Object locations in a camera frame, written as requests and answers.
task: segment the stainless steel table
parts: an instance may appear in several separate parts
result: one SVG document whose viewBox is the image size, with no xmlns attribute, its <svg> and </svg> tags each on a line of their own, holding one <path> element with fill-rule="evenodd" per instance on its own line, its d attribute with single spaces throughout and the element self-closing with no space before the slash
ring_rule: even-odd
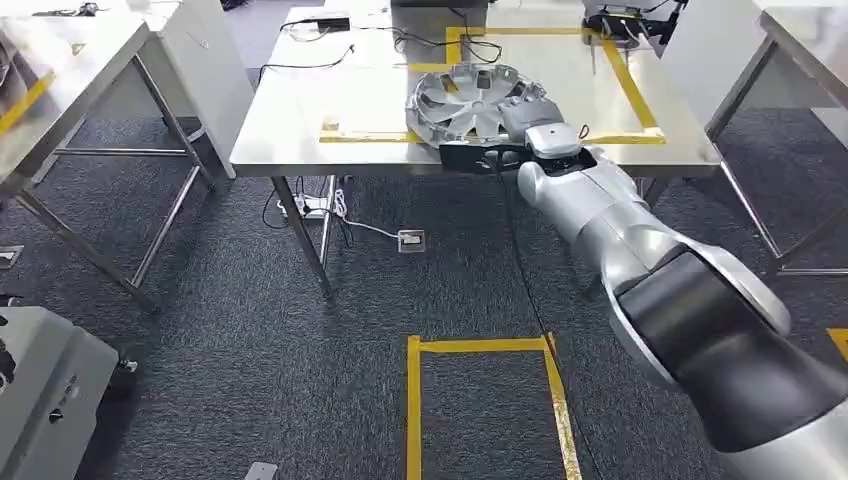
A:
<svg viewBox="0 0 848 480">
<path fill-rule="evenodd" d="M 287 21 L 326 11 L 292 9 Z M 348 54 L 332 68 L 265 69 L 233 150 L 233 166 L 239 175 L 272 179 L 306 258 L 329 293 L 323 268 L 329 214 L 316 253 L 285 176 L 330 175 L 334 184 L 335 176 L 343 174 L 442 171 L 438 152 L 408 131 L 404 106 L 424 72 L 475 60 L 467 45 L 459 43 L 471 35 L 502 46 L 500 63 L 540 81 L 571 124 L 587 124 L 588 143 L 604 145 L 610 158 L 631 175 L 655 178 L 646 192 L 649 201 L 656 200 L 672 177 L 716 170 L 720 154 L 674 93 L 650 46 L 645 42 L 621 52 L 597 38 L 587 45 L 587 32 L 580 28 L 583 12 L 577 1 L 534 8 L 496 3 L 485 15 L 469 12 L 466 28 L 463 19 L 446 8 L 372 6 L 350 12 L 351 31 L 309 42 L 303 40 L 323 32 L 297 26 L 299 40 L 282 33 L 269 63 L 330 64 Z M 449 45 L 405 42 L 396 48 L 395 33 L 386 27 Z M 483 46 L 473 48 L 484 58 L 495 53 Z"/>
<path fill-rule="evenodd" d="M 146 309 L 154 309 L 154 302 L 140 287 L 144 278 L 174 222 L 191 186 L 201 175 L 209 188 L 213 179 L 192 147 L 186 133 L 168 108 L 161 92 L 150 77 L 147 67 L 137 53 L 149 36 L 149 31 L 138 15 L 110 16 L 108 18 L 0 18 L 7 29 L 38 28 L 55 34 L 68 42 L 69 56 L 45 58 L 41 61 L 52 73 L 42 76 L 38 82 L 24 80 L 27 67 L 20 58 L 16 61 L 19 70 L 7 77 L 3 88 L 20 88 L 10 84 L 19 82 L 30 92 L 34 103 L 23 114 L 10 120 L 8 110 L 0 117 L 0 196 L 14 197 L 24 208 L 65 243 L 76 250 L 94 266 L 108 275 Z M 24 49 L 26 57 L 32 52 Z M 153 100 L 162 112 L 162 117 L 171 132 L 179 139 L 182 149 L 129 149 L 129 148 L 56 148 L 68 132 L 83 118 L 85 112 L 110 86 L 115 77 L 125 68 L 135 68 L 140 74 Z M 132 278 L 124 273 L 104 255 L 94 249 L 83 237 L 73 231 L 61 218 L 51 212 L 31 188 L 32 176 L 51 154 L 57 155 L 104 155 L 133 157 L 188 157 L 193 162 L 174 203 L 141 265 Z"/>
<path fill-rule="evenodd" d="M 814 78 L 838 102 L 839 106 L 848 109 L 848 6 L 771 7 L 763 11 L 760 24 L 766 31 L 765 40 L 719 107 L 713 121 L 707 126 L 707 134 L 713 140 L 724 131 L 766 65 L 778 51 L 788 54 L 801 70 Z M 722 170 L 774 257 L 774 273 L 795 276 L 848 275 L 848 268 L 787 267 L 793 258 L 808 251 L 832 232 L 839 221 L 848 215 L 848 207 L 830 214 L 801 240 L 783 251 L 778 247 L 774 236 L 760 218 L 730 167 L 722 164 Z"/>
</svg>

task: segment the gold tape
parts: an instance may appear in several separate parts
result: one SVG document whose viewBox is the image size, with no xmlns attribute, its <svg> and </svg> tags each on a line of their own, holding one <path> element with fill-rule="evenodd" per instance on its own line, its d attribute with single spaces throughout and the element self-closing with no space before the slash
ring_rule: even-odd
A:
<svg viewBox="0 0 848 480">
<path fill-rule="evenodd" d="M 38 79 L 27 93 L 24 94 L 23 98 L 18 100 L 17 103 L 12 105 L 9 110 L 0 117 L 0 134 L 11 128 L 12 125 L 17 122 L 24 113 L 38 100 L 39 97 L 47 90 L 47 87 L 53 82 L 53 72 L 48 73 L 47 75 Z"/>
<path fill-rule="evenodd" d="M 459 41 L 463 34 L 481 35 L 597 35 L 591 29 L 581 27 L 464 27 L 445 28 L 445 63 L 413 63 L 405 66 L 414 72 L 439 72 L 450 70 L 451 66 L 462 61 L 462 49 Z M 657 125 L 651 109 L 645 102 L 639 87 L 630 75 L 630 70 L 622 60 L 615 44 L 601 39 L 601 47 L 610 62 L 610 66 L 618 79 L 621 89 L 627 96 L 630 106 L 642 128 L 653 133 L 616 133 L 591 135 L 583 143 L 588 145 L 665 145 L 666 138 Z M 322 130 L 320 143 L 423 143 L 420 137 L 412 131 L 407 132 L 340 132 L 337 130 Z"/>
<path fill-rule="evenodd" d="M 848 328 L 828 328 L 827 333 L 842 353 L 842 357 L 848 361 Z"/>
<path fill-rule="evenodd" d="M 553 334 L 548 335 L 551 344 L 553 344 Z M 580 463 L 577 461 L 577 447 L 574 444 L 571 419 L 568 416 L 568 406 L 565 403 L 565 387 L 562 384 L 556 363 L 554 363 L 554 357 L 547 348 L 545 348 L 545 370 L 548 372 L 548 385 L 551 389 L 551 402 L 554 406 L 554 417 L 556 418 L 557 436 L 559 437 L 559 449 L 562 452 L 565 478 L 566 480 L 581 480 L 583 474 L 580 472 Z"/>
<path fill-rule="evenodd" d="M 406 479 L 421 479 L 421 337 L 406 342 Z"/>
<path fill-rule="evenodd" d="M 320 143 L 423 143 L 413 131 L 408 132 L 340 132 L 321 130 Z"/>
<path fill-rule="evenodd" d="M 422 352 L 430 353 L 479 353 L 479 352 L 521 352 L 544 350 L 545 340 L 537 338 L 495 338 L 488 340 L 439 340 L 422 342 Z"/>
<path fill-rule="evenodd" d="M 624 60 L 621 59 L 621 55 L 618 54 L 615 43 L 607 39 L 601 39 L 601 48 L 606 53 L 612 70 L 615 72 L 616 78 L 618 78 L 618 83 L 630 101 L 630 106 L 633 108 L 633 112 L 636 113 L 636 117 L 639 119 L 639 123 L 642 124 L 642 128 L 658 128 L 659 126 L 657 125 L 657 120 L 654 118 L 654 114 L 651 113 L 651 109 L 645 102 L 642 92 L 639 91 L 639 87 L 636 86 L 636 82 L 630 76 L 630 70 L 625 65 Z"/>
<path fill-rule="evenodd" d="M 551 344 L 554 336 L 548 333 Z M 545 337 L 504 338 L 486 340 L 438 340 L 422 342 L 421 337 L 407 338 L 407 427 L 406 427 L 406 478 L 421 479 L 421 352 L 428 353 L 482 353 L 542 351 L 545 356 L 545 371 L 551 390 L 551 402 L 557 424 L 557 437 L 562 453 L 566 480 L 582 480 L 577 448 L 571 431 L 571 419 L 565 402 L 565 387 L 556 368 L 554 357 L 548 350 Z"/>
<path fill-rule="evenodd" d="M 474 33 L 475 30 L 469 29 L 469 33 Z M 447 27 L 445 28 L 445 63 L 448 65 L 456 65 L 462 61 L 462 45 L 459 41 L 462 39 L 462 27 Z"/>
<path fill-rule="evenodd" d="M 662 135 L 631 133 L 624 135 L 590 135 L 583 139 L 586 145 L 665 145 Z"/>
<path fill-rule="evenodd" d="M 408 132 L 340 132 L 322 130 L 320 143 L 423 143 L 413 131 Z M 587 145 L 664 145 L 662 135 L 640 133 L 624 135 L 595 135 L 583 140 Z"/>
<path fill-rule="evenodd" d="M 410 72 L 447 72 L 451 68 L 446 63 L 408 63 L 397 66 L 406 67 Z"/>
</svg>

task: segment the gray carpet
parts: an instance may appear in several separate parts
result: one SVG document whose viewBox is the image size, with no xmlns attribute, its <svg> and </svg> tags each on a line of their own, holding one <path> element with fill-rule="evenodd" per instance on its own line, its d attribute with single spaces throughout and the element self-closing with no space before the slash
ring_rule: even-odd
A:
<svg viewBox="0 0 848 480">
<path fill-rule="evenodd" d="M 88 123 L 75 143 L 98 139 L 173 145 L 155 121 Z M 845 201 L 848 155 L 809 112 L 741 114 L 720 146 L 783 245 Z M 201 153 L 214 160 L 208 144 Z M 187 170 L 172 159 L 66 158 L 38 194 L 129 270 Z M 317 185 L 310 179 L 307 187 Z M 401 255 L 367 231 L 356 231 L 347 248 L 336 231 L 330 303 L 293 233 L 262 225 L 269 188 L 244 178 L 222 180 L 215 194 L 192 191 L 145 285 L 162 307 L 156 315 L 20 208 L 0 213 L 0 243 L 26 245 L 18 265 L 0 274 L 3 288 L 142 362 L 132 398 L 104 407 L 78 478 L 241 479 L 254 461 L 278 464 L 279 478 L 403 478 L 406 337 L 538 334 L 494 179 L 350 181 L 354 218 L 423 228 L 428 250 Z M 584 478 L 723 478 L 686 401 L 645 381 L 610 332 L 603 302 L 585 294 L 591 272 L 511 194 L 533 290 L 565 363 L 571 415 L 585 434 L 577 432 Z M 754 269 L 766 267 L 723 179 L 674 183 L 656 212 Z M 318 238 L 318 228 L 310 230 Z M 848 264 L 846 254 L 835 241 L 805 261 Z M 774 287 L 794 314 L 793 339 L 844 367 L 824 329 L 848 327 L 848 281 Z M 563 478 L 539 355 L 425 354 L 421 374 L 424 478 Z"/>
</svg>

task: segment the white cable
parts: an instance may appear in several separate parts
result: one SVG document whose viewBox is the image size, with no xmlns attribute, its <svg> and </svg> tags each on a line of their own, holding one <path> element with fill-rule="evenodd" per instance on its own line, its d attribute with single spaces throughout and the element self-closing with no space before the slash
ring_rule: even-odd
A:
<svg viewBox="0 0 848 480">
<path fill-rule="evenodd" d="M 322 38 L 327 36 L 328 33 L 330 33 L 330 28 L 327 27 L 323 32 L 319 32 L 317 37 L 302 38 L 302 37 L 298 37 L 297 35 L 294 34 L 294 32 L 292 31 L 292 27 L 294 27 L 294 25 L 290 25 L 290 26 L 286 27 L 286 33 L 288 33 L 288 35 L 290 37 L 292 37 L 292 39 L 294 39 L 295 42 L 302 42 L 302 43 L 317 42 L 318 40 L 321 40 Z"/>
<path fill-rule="evenodd" d="M 628 34 L 628 35 L 630 35 L 630 38 L 632 38 L 632 39 L 633 39 L 633 40 L 635 40 L 635 41 L 636 41 L 639 45 L 641 45 L 641 44 L 642 44 L 642 41 L 641 41 L 641 40 L 639 40 L 639 37 L 637 37 L 636 35 L 634 35 L 634 34 L 633 34 L 633 32 L 630 30 L 630 27 L 628 27 L 628 26 L 627 26 L 627 22 L 623 22 L 622 24 L 624 25 L 624 29 L 625 29 L 625 30 L 627 30 L 627 34 Z"/>
<path fill-rule="evenodd" d="M 344 201 L 344 190 L 342 190 L 341 188 L 336 190 L 335 195 L 333 195 L 333 200 L 334 200 L 333 201 L 333 213 L 338 215 L 338 217 L 341 218 L 342 221 L 345 222 L 346 224 L 354 226 L 354 227 L 367 228 L 368 230 L 371 230 L 371 231 L 377 232 L 377 233 L 381 233 L 381 234 L 383 234 L 383 235 L 385 235 L 389 238 L 398 238 L 397 235 L 389 233 L 385 230 L 381 230 L 377 227 L 372 227 L 371 225 L 366 225 L 364 223 L 359 223 L 359 222 L 352 222 L 352 221 L 348 220 L 347 219 L 347 204 Z"/>
</svg>

